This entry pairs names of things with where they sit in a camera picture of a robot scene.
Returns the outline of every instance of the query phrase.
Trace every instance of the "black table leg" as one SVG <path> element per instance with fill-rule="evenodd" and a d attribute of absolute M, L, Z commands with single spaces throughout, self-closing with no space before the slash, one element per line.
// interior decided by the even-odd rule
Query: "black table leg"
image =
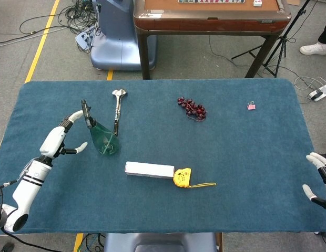
<path fill-rule="evenodd" d="M 143 35 L 143 34 L 137 35 L 143 80 L 150 80 L 147 37 L 148 37 L 147 35 Z"/>
<path fill-rule="evenodd" d="M 259 50 L 256 58 L 254 59 L 251 67 L 249 68 L 245 78 L 253 78 L 257 74 L 259 68 L 263 64 L 264 59 L 267 57 L 269 51 L 272 49 L 273 45 L 277 41 L 279 34 L 269 35 L 265 37 L 266 39 L 261 49 Z"/>

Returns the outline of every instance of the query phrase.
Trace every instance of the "wooden table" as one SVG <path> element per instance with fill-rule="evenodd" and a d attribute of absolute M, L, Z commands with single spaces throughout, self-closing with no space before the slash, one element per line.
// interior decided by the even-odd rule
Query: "wooden table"
<path fill-rule="evenodd" d="M 159 34 L 262 36 L 265 41 L 246 74 L 253 78 L 290 19 L 286 0 L 264 0 L 261 7 L 254 7 L 253 0 L 221 4 L 136 0 L 134 23 L 143 79 L 150 79 L 147 37 Z"/>

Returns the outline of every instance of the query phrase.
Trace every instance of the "grape bunch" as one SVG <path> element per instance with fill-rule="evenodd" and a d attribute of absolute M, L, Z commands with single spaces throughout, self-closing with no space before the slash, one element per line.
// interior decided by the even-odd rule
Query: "grape bunch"
<path fill-rule="evenodd" d="M 202 104 L 195 104 L 192 99 L 185 99 L 183 96 L 177 98 L 178 105 L 185 109 L 185 114 L 196 120 L 197 122 L 203 121 L 206 118 L 207 111 Z"/>

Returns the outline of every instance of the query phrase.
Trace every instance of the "yellow strap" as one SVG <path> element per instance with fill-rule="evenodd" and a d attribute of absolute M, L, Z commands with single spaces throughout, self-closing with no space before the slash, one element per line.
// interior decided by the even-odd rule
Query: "yellow strap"
<path fill-rule="evenodd" d="M 188 188 L 194 188 L 194 187 L 204 187 L 204 186 L 216 186 L 217 183 L 201 183 L 197 185 L 189 185 Z"/>

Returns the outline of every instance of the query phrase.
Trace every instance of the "silver spoon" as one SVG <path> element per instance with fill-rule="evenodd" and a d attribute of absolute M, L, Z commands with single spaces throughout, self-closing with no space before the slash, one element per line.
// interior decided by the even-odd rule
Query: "silver spoon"
<path fill-rule="evenodd" d="M 117 136 L 119 131 L 119 119 L 120 119 L 120 109 L 121 109 L 121 98 L 127 94 L 124 89 L 116 89 L 112 92 L 116 97 L 116 110 L 115 110 L 115 121 L 114 121 L 114 135 Z"/>

